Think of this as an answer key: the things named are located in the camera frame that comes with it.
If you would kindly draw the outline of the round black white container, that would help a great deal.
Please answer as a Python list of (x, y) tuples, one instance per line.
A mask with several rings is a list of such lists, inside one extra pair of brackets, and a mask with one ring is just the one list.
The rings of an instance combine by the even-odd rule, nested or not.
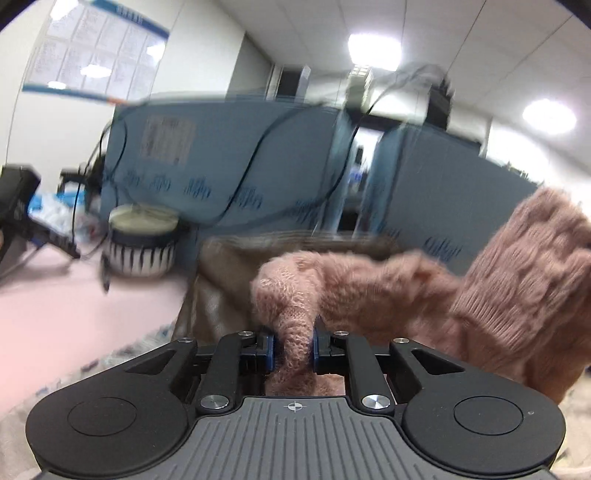
[(173, 210), (146, 204), (118, 206), (108, 217), (103, 266), (124, 277), (160, 277), (174, 263), (179, 232), (179, 217)]

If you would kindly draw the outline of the black device on left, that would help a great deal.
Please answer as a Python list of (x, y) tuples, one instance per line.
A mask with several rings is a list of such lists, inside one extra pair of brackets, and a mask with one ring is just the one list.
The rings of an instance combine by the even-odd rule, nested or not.
[(29, 206), (40, 184), (40, 177), (31, 167), (5, 165), (1, 168), (1, 264), (15, 240), (34, 247), (26, 258), (8, 268), (1, 267), (1, 281), (21, 270), (40, 250), (52, 246), (79, 260), (81, 253), (74, 240), (58, 233), (29, 215)]

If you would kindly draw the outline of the pink knitted sweater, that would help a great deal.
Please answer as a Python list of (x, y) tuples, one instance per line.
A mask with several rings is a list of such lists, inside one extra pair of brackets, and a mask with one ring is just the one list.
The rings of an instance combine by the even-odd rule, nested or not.
[(341, 395), (311, 369), (315, 323), (375, 345), (406, 337), (560, 402), (590, 363), (590, 222), (560, 191), (520, 203), (463, 276), (419, 251), (385, 261), (297, 251), (252, 281), (283, 356), (266, 394)]

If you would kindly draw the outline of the blue foam partition board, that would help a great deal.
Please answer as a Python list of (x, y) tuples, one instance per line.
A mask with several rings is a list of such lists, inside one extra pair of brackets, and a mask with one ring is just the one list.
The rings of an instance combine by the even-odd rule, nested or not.
[[(356, 144), (332, 107), (260, 99), (149, 102), (116, 110), (101, 193), (169, 208), (189, 223), (177, 258), (207, 237), (335, 232)], [(356, 234), (386, 235), (464, 273), (535, 185), (430, 126), (402, 125), (377, 145)]]

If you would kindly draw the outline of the wall poster with blue border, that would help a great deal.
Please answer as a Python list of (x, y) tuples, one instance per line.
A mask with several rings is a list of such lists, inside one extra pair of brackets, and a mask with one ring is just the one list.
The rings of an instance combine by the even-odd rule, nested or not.
[(31, 54), (24, 91), (108, 103), (148, 97), (169, 31), (113, 1), (56, 1)]

